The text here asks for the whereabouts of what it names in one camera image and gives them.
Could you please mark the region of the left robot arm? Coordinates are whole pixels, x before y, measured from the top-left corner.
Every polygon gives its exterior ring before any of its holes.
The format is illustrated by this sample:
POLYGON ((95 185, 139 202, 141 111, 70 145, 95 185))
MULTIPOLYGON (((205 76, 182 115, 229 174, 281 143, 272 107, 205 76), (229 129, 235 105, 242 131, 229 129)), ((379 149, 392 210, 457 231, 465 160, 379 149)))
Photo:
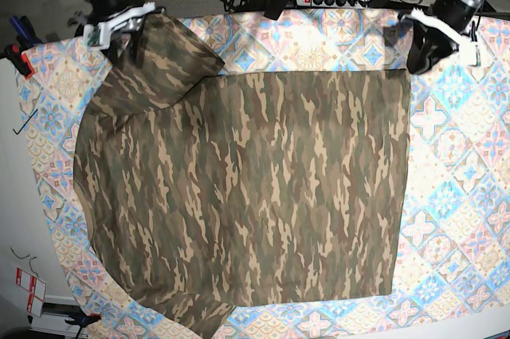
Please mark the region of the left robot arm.
POLYGON ((473 17, 485 0, 436 0, 427 10, 412 9, 398 19, 413 25, 406 67, 409 73, 429 72, 441 60, 455 56, 461 65, 477 67, 482 48, 473 17))

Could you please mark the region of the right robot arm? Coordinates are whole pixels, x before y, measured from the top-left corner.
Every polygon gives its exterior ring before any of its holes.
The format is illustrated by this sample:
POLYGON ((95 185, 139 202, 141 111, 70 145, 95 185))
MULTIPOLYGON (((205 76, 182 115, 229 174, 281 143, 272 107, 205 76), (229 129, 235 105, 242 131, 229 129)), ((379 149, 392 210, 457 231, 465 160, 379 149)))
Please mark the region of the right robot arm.
POLYGON ((124 53, 136 62, 147 18, 166 10, 145 0, 85 1, 91 5, 91 12, 77 11, 68 25, 76 27, 75 35, 83 38, 88 49, 100 51, 116 65, 124 53))

